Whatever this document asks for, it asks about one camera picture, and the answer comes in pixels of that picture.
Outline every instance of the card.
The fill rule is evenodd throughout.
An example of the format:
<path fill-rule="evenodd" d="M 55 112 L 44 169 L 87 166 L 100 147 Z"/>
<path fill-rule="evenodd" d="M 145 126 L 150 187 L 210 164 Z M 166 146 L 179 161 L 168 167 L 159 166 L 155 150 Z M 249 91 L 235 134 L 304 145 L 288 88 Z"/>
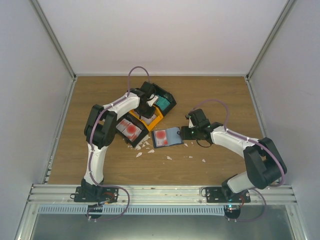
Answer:
<path fill-rule="evenodd" d="M 131 141 L 133 142 L 136 138 L 140 135 L 142 130 L 137 127 L 136 125 L 132 124 L 131 122 L 126 128 L 122 131 L 122 133 Z"/>
<path fill-rule="evenodd" d="M 179 127 L 171 127 L 163 130 L 152 131 L 151 135 L 154 148 L 183 144 L 184 142 L 181 139 L 179 132 Z"/>

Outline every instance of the glass panel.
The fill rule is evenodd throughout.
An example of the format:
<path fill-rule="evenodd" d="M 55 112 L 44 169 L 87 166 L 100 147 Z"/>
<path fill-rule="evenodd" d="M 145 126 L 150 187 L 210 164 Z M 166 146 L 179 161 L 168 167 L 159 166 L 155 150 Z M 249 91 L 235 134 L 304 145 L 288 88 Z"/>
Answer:
<path fill-rule="evenodd" d="M 258 216 L 262 206 L 244 206 L 242 219 Z M 79 214 L 39 214 L 33 240 L 292 240 L 284 206 L 268 206 L 254 222 L 228 222 L 223 216 L 124 215 L 107 222 L 88 222 Z"/>

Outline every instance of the yellow box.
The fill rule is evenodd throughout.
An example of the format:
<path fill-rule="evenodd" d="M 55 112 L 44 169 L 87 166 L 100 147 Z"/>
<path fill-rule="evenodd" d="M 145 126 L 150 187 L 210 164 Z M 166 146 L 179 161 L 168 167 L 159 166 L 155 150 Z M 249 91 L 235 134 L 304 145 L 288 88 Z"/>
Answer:
<path fill-rule="evenodd" d="M 156 105 L 153 105 L 153 106 L 155 107 L 154 114 L 156 115 L 156 118 L 150 123 L 150 125 L 148 125 L 142 119 L 139 119 L 139 116 L 135 114 L 134 110 L 131 110 L 129 112 L 132 116 L 134 116 L 136 119 L 138 119 L 140 122 L 142 122 L 143 125 L 146 127 L 146 129 L 148 129 L 149 132 L 164 118 L 160 109 Z"/>

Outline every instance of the teal object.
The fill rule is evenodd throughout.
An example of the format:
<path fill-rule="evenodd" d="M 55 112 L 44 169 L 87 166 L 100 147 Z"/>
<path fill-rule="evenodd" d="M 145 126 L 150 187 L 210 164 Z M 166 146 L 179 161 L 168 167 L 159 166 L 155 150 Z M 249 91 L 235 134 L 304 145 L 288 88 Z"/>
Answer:
<path fill-rule="evenodd" d="M 159 96 L 159 95 L 157 96 L 159 98 L 155 102 L 155 104 L 161 109 L 161 111 L 164 111 L 170 105 L 170 102 L 162 96 Z"/>

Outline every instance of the red circle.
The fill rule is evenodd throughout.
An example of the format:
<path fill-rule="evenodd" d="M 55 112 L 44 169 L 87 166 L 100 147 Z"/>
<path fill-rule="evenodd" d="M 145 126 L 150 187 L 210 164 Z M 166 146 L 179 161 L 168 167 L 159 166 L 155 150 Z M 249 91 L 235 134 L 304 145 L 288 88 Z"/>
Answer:
<path fill-rule="evenodd" d="M 162 131 L 158 131 L 156 134 L 155 134 L 156 138 L 157 139 L 164 139 L 165 136 L 166 136 L 166 131 L 162 130 Z"/>
<path fill-rule="evenodd" d="M 129 125 L 126 127 L 126 131 L 129 133 L 129 134 L 134 134 L 136 132 L 136 127 L 134 125 Z"/>

